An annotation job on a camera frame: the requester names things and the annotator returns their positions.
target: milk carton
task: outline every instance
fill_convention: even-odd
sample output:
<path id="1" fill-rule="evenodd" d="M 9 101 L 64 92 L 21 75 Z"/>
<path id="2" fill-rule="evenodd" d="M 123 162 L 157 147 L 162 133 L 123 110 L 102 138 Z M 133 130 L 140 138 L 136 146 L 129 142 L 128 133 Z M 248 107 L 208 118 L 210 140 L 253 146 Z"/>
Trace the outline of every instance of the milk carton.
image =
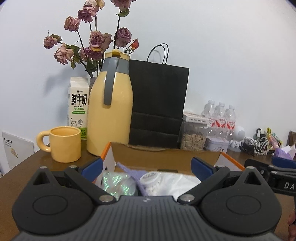
<path id="1" fill-rule="evenodd" d="M 86 139 L 89 85 L 86 78 L 71 77 L 68 90 L 68 126 L 81 130 L 81 139 Z"/>

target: finger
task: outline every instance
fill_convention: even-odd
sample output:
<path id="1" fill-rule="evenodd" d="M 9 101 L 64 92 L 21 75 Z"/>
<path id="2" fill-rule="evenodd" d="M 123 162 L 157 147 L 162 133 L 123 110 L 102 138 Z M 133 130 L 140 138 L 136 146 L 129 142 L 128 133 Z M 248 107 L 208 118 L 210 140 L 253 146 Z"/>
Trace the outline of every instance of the finger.
<path id="1" fill-rule="evenodd" d="M 291 224 L 288 228 L 289 231 L 289 237 L 290 238 L 295 238 L 296 237 L 296 226 Z"/>
<path id="2" fill-rule="evenodd" d="M 292 224 L 295 221 L 295 210 L 290 214 L 289 218 L 288 218 L 288 224 Z"/>

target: open box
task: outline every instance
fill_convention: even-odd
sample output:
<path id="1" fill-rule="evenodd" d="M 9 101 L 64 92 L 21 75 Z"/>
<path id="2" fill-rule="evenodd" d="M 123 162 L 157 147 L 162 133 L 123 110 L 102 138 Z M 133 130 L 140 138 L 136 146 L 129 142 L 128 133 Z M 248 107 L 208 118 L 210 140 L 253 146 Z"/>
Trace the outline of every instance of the open box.
<path id="1" fill-rule="evenodd" d="M 116 163 L 120 162 L 130 169 L 148 172 L 177 172 L 187 175 L 194 175 L 194 168 L 198 168 L 191 166 L 191 160 L 194 157 L 198 157 L 212 166 L 224 165 L 231 171 L 244 170 L 241 164 L 223 152 L 152 148 L 110 142 L 101 155 L 104 161 L 103 171 L 107 169 L 111 172 L 122 172 L 120 168 L 116 167 Z M 102 176 L 103 173 L 98 176 L 96 185 L 101 185 Z"/>

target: black triangular hole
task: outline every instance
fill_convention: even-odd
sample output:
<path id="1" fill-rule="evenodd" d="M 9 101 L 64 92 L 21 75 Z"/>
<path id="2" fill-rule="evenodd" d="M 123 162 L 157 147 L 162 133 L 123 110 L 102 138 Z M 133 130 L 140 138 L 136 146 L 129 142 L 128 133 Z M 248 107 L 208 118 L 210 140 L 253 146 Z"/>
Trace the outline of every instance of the black triangular hole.
<path id="1" fill-rule="evenodd" d="M 261 182 L 259 181 L 258 177 L 253 172 L 250 172 L 248 174 L 248 177 L 246 178 L 245 183 L 254 184 L 254 185 L 261 185 Z"/>
<path id="2" fill-rule="evenodd" d="M 46 173 L 41 172 L 39 175 L 36 177 L 33 185 L 40 185 L 40 184 L 46 184 L 49 183 L 49 179 L 46 175 Z"/>

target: red and white label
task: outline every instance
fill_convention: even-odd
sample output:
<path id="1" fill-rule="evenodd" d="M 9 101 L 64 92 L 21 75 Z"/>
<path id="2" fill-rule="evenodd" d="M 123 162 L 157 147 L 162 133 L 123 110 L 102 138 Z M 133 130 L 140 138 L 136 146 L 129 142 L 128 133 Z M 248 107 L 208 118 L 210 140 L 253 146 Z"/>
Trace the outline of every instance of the red and white label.
<path id="1" fill-rule="evenodd" d="M 216 126 L 217 127 L 225 127 L 226 119 L 225 118 L 218 118 L 216 120 Z"/>
<path id="2" fill-rule="evenodd" d="M 233 129 L 234 129 L 234 126 L 235 126 L 235 122 L 234 122 L 234 121 L 227 121 L 227 123 L 226 123 L 226 127 L 227 127 L 229 130 L 233 130 Z"/>
<path id="3" fill-rule="evenodd" d="M 210 117 L 209 120 L 210 120 L 211 127 L 213 127 L 215 125 L 215 123 L 216 123 L 216 118 Z"/>

